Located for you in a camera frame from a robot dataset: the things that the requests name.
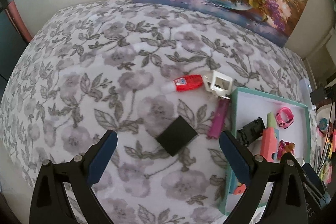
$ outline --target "teal box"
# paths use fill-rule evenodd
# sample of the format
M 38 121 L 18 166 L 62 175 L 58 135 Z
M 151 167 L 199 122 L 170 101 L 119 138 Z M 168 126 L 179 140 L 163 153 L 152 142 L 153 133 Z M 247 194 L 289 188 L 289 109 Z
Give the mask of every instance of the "teal box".
M 239 123 L 242 125 L 248 124 L 249 122 L 262 117 L 266 124 L 267 113 L 273 112 L 276 113 L 281 107 L 289 107 L 294 114 L 294 123 L 287 129 L 276 128 L 277 138 L 279 140 L 289 141 L 295 143 L 295 156 L 303 157 L 305 162 L 310 161 L 310 118 L 308 107 L 269 93 L 261 92 L 258 90 L 251 90 L 247 88 L 237 88 L 231 94 L 231 117 L 232 117 L 232 135 L 236 137 L 237 129 L 242 128 Z M 234 175 L 231 167 L 228 165 L 226 170 L 226 189 L 225 196 L 221 204 L 219 205 L 219 210 L 225 214 L 229 215 L 234 206 L 231 204 L 232 200 L 237 202 L 239 200 L 238 196 L 241 195 L 232 195 L 233 191 L 237 186 L 237 178 Z M 267 200 L 261 200 L 258 207 L 266 205 Z

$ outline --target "sticker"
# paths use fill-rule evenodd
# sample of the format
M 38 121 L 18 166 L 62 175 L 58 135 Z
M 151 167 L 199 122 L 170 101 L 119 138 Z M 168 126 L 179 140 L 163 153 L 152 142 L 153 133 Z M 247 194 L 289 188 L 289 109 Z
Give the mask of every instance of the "sticker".
M 175 80 L 175 84 L 176 85 L 186 85 L 187 81 L 185 80 L 184 77 L 182 77 L 182 78 L 179 78 L 179 79 Z

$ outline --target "screw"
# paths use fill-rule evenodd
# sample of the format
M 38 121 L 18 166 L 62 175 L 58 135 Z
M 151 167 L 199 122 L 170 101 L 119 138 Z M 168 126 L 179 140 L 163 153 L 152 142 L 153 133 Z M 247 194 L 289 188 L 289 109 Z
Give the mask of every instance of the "screw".
M 47 166 L 49 164 L 50 160 L 43 160 L 42 165 Z
M 262 156 L 260 156 L 260 155 L 256 155 L 254 158 L 258 162 L 263 162 L 263 160 L 264 160 L 264 158 Z
M 289 166 L 293 166 L 293 165 L 294 165 L 294 162 L 293 162 L 292 160 L 287 160 L 287 164 L 288 164 Z
M 79 162 L 79 161 L 81 161 L 82 159 L 83 159 L 83 156 L 82 156 L 82 155 L 77 155 L 77 156 L 75 156 L 75 157 L 73 158 L 73 160 L 76 161 L 76 162 Z

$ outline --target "white plastic frame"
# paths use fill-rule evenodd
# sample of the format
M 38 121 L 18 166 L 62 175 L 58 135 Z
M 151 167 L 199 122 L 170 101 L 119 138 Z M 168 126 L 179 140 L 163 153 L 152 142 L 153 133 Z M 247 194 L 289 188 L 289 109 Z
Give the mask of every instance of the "white plastic frame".
M 207 91 L 211 92 L 216 97 L 230 99 L 227 96 L 232 92 L 233 79 L 231 77 L 213 70 L 205 75 L 202 75 L 202 79 Z M 218 83 L 216 84 L 217 79 L 229 82 L 228 88 L 225 89 L 223 85 L 218 87 L 220 85 L 218 85 Z

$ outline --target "pink eraser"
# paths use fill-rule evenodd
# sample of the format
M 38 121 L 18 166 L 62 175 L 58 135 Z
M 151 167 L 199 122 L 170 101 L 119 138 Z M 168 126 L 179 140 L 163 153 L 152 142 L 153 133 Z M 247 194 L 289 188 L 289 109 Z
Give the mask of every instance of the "pink eraser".
M 262 132 L 260 155 L 267 161 L 273 162 L 272 154 L 277 151 L 278 140 L 273 127 L 265 128 Z

